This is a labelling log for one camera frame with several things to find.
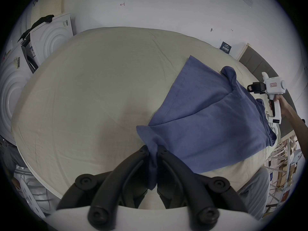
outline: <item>human arm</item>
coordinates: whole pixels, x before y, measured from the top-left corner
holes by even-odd
[[[308,127],[298,116],[295,110],[288,104],[282,95],[275,95],[274,101],[279,100],[281,114],[287,118],[294,129],[299,146],[305,159],[308,158]]]

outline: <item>mattress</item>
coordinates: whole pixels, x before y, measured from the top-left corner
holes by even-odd
[[[77,176],[113,170],[143,145],[136,126],[148,124],[190,55],[217,72],[233,67],[244,87],[257,81],[220,49],[180,33],[114,27],[71,38],[34,73],[12,117],[29,169],[60,198]],[[253,95],[270,111],[266,95]],[[238,190],[274,147],[203,175]]]

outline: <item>gray pants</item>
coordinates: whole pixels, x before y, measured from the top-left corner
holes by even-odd
[[[261,167],[252,178],[237,192],[248,209],[248,213],[260,220],[264,214],[269,195],[270,175],[267,168]]]
[[[11,173],[11,177],[14,176],[16,165],[20,167],[27,167],[16,146],[2,145],[0,146],[0,150],[2,154],[1,162],[8,168]]]

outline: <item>white appliance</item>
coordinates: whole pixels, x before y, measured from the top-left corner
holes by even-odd
[[[11,134],[11,118],[20,94],[32,76],[20,40],[0,65],[0,134],[16,145]]]
[[[62,13],[53,18],[51,23],[42,23],[30,32],[27,55],[40,66],[52,52],[73,36],[71,14]]]

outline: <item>sticker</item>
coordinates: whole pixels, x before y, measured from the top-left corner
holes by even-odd
[[[13,59],[13,62],[14,62],[14,65],[15,65],[16,68],[20,67],[20,57],[15,57]]]
[[[225,53],[229,54],[231,50],[231,46],[229,46],[227,43],[222,42],[220,49],[224,51]]]
[[[66,21],[63,21],[63,26],[64,26],[64,27],[68,26],[68,21],[67,21],[67,20],[66,20]]]

